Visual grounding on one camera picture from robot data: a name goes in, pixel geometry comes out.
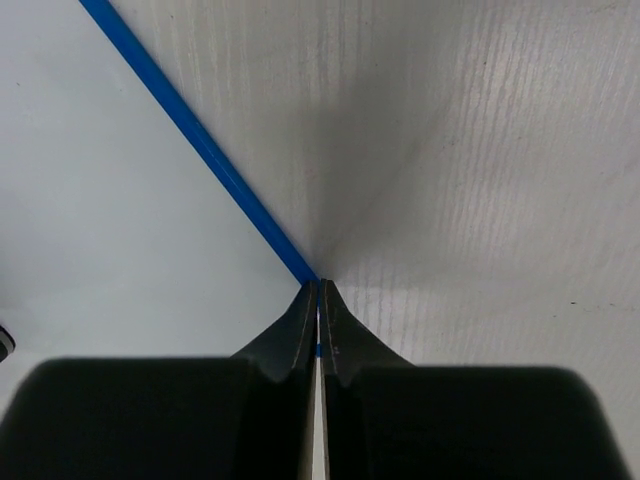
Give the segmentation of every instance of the blue tape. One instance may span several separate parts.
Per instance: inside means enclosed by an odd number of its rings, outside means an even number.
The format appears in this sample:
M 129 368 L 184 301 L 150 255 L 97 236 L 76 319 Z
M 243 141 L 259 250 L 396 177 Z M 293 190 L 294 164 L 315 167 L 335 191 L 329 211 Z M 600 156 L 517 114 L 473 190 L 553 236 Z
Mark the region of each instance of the blue tape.
M 251 191 L 227 156 L 198 121 L 180 94 L 155 64 L 142 44 L 120 18 L 108 0 L 80 0 L 104 34 L 111 40 L 142 83 L 149 89 L 185 138 L 231 194 L 238 206 L 262 234 L 293 276 L 304 284 L 318 281 L 302 255 Z

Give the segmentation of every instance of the black object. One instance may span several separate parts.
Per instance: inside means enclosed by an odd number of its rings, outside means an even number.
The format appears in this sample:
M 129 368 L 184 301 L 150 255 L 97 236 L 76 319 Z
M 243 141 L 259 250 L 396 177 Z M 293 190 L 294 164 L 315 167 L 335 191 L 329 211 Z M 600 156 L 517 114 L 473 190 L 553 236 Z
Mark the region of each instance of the black object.
M 3 327 L 0 327 L 0 362 L 7 358 L 16 349 L 16 342 L 14 342 L 9 332 Z
M 230 359 L 39 367 L 0 428 L 0 479 L 305 473 L 316 302 L 330 478 L 629 478 L 574 374 L 413 367 L 323 281 Z

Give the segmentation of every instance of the blue line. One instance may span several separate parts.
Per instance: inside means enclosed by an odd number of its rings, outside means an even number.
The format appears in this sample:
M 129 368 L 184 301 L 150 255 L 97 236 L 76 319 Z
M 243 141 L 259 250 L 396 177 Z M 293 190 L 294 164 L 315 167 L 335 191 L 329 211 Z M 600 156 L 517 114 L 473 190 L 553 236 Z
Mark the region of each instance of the blue line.
M 269 215 L 269 212 L 240 174 L 233 168 L 227 156 L 207 133 L 109 1 L 80 0 L 80 3 L 202 157 L 204 163 L 218 177 L 220 183 L 231 194 L 293 276 L 300 284 L 308 281 L 318 282 L 317 275 Z

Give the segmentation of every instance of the white wall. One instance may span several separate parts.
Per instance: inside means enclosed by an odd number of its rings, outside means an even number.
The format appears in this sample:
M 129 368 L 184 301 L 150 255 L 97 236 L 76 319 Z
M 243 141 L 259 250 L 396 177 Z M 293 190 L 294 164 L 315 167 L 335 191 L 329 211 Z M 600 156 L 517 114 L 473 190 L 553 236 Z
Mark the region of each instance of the white wall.
M 0 412 L 60 355 L 223 355 L 293 277 L 75 0 L 0 2 Z
M 383 340 L 577 370 L 640 476 L 640 0 L 114 3 Z

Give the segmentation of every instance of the white surface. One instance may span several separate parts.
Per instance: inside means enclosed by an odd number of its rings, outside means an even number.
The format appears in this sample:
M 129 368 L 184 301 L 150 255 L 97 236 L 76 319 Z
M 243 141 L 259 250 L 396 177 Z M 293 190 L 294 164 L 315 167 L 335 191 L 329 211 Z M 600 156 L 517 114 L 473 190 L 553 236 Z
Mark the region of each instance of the white surface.
M 316 357 L 314 372 L 313 402 L 313 463 L 312 473 L 316 480 L 328 480 L 329 456 L 327 455 L 327 412 L 324 396 L 322 358 Z
M 298 286 L 75 0 L 0 3 L 0 412 L 59 355 L 221 355 Z
M 640 475 L 640 0 L 115 3 L 369 327 L 576 369 Z

